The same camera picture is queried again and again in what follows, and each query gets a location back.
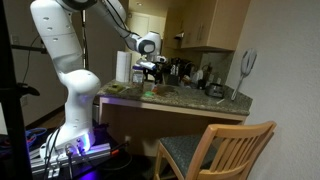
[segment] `black stand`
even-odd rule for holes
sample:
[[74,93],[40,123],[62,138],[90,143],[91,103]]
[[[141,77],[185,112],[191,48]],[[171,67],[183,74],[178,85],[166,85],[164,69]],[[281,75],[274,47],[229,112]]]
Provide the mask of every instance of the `black stand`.
[[27,50],[27,51],[39,51],[42,54],[47,53],[46,48],[37,48],[37,47],[29,47],[29,46],[20,46],[20,45],[11,45],[12,49],[19,49],[19,50]]
[[3,1],[0,3],[0,24],[0,102],[11,142],[15,175],[23,179],[32,179],[29,149],[20,106],[21,93],[15,78]]

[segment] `granite countertop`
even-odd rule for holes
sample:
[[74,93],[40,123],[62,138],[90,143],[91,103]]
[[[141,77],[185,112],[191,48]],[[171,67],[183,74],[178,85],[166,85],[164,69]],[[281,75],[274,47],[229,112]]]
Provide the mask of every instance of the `granite countertop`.
[[[111,92],[109,88],[114,85],[125,87],[119,92]],[[104,85],[98,96],[114,97],[141,102],[161,104],[175,107],[199,109],[205,111],[222,112],[237,115],[249,115],[252,99],[240,92],[234,101],[230,100],[233,89],[224,86],[224,100],[205,95],[204,90],[182,88],[178,86],[158,85],[157,93],[150,93],[151,82],[145,82],[143,91],[134,88],[130,83],[120,83],[115,80]]]

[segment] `utensil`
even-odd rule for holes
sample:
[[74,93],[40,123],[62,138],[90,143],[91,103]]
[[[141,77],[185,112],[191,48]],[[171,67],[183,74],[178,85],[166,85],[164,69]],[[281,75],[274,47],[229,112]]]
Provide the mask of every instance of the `utensil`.
[[242,57],[242,61],[241,61],[241,75],[240,75],[240,80],[239,80],[239,84],[237,86],[237,88],[233,91],[233,94],[231,96],[231,100],[233,101],[236,96],[237,96],[237,92],[239,90],[239,87],[242,83],[243,78],[245,78],[246,76],[248,76],[251,72],[251,69],[254,65],[254,62],[257,58],[257,51],[253,48],[248,49]]

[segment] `upper cabinet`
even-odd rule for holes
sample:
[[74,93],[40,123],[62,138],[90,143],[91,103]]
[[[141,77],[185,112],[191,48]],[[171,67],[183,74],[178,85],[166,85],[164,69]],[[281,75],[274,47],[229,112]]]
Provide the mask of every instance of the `upper cabinet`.
[[181,41],[175,36],[183,31],[183,9],[169,8],[167,11],[166,24],[164,28],[163,46],[166,48],[179,49]]
[[181,48],[235,50],[250,0],[193,0],[181,21]]

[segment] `ceiling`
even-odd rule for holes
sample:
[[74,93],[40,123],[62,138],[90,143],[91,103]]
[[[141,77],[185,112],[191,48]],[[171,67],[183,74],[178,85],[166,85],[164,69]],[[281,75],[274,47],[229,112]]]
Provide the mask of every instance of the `ceiling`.
[[129,11],[166,17],[169,7],[183,7],[190,0],[129,0]]

